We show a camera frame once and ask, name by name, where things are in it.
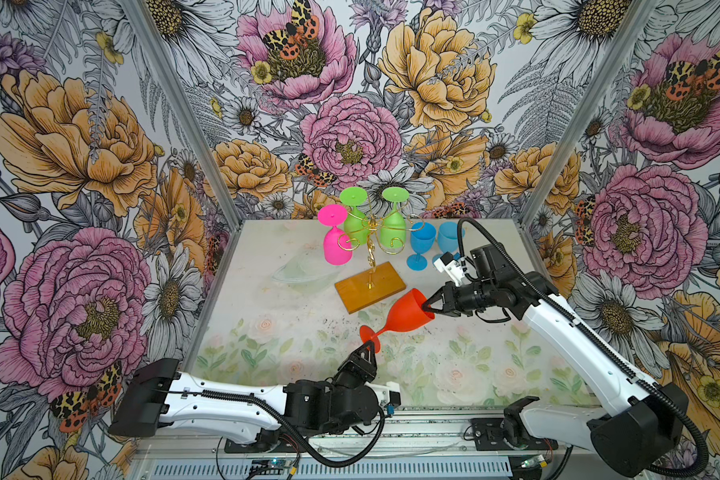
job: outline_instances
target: floral wallpaper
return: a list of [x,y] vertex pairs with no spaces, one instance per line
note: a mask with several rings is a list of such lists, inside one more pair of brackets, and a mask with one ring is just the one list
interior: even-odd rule
[[[120,1],[96,2],[105,31],[141,58]],[[382,215],[397,186],[424,217],[518,216],[630,4],[146,2],[247,219],[313,218],[350,186]],[[555,187],[560,212],[579,166]]]
[[528,227],[576,312],[688,395],[699,478],[720,479],[720,0],[662,2],[648,28],[557,180],[571,202],[553,190]]
[[230,240],[112,14],[0,0],[0,478],[127,475],[126,379],[183,358]]

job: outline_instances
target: blue wine glass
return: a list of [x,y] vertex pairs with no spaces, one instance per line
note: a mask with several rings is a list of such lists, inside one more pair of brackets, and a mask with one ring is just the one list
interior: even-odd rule
[[[457,224],[456,222],[444,222],[440,225],[438,230],[438,246],[443,254],[446,252],[453,252],[458,250],[458,238],[456,237]],[[461,238],[464,238],[464,230],[461,231]],[[432,263],[434,263],[442,254],[437,254],[432,257]],[[454,258],[458,260],[459,254],[456,253]]]
[[437,234],[432,224],[419,222],[412,227],[411,231],[411,248],[415,255],[408,257],[408,268],[411,270],[423,270],[427,268],[427,259],[422,256],[429,252],[434,244],[434,237]]

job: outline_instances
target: wooden base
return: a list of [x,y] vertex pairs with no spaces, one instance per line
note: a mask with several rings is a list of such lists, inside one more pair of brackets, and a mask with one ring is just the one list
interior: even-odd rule
[[372,275],[373,287],[368,288],[368,272],[370,270],[336,283],[336,291],[342,298],[347,312],[357,312],[405,290],[403,279],[389,262],[376,265],[376,271]]

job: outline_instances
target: pink wine glass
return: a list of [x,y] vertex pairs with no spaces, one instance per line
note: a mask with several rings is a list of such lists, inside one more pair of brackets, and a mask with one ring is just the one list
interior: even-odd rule
[[341,205],[326,205],[317,213],[317,219],[321,224],[333,227],[322,241],[326,262],[331,265],[344,265],[352,259],[352,242],[349,240],[349,235],[337,227],[347,219],[347,215],[346,208]]

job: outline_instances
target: floral tablecloth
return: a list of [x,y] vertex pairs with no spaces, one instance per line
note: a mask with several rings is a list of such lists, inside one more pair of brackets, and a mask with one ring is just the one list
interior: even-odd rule
[[[438,226],[443,220],[432,220]],[[528,254],[511,220],[481,220],[525,270]],[[333,283],[368,268],[367,249],[344,266],[322,258],[327,228],[316,220],[248,221],[202,337],[192,373],[220,382],[275,385],[332,376],[360,345],[358,328],[379,330],[404,293],[347,314]],[[467,249],[485,244],[467,227]],[[437,244],[426,257],[439,253]],[[390,260],[409,290],[429,296],[448,277],[430,265],[410,270],[409,247]],[[500,318],[499,309],[484,316]],[[404,406],[503,406],[526,395],[590,405],[582,379],[535,332],[519,321],[486,325],[475,317],[438,316],[409,333],[380,337],[376,382],[399,382]]]

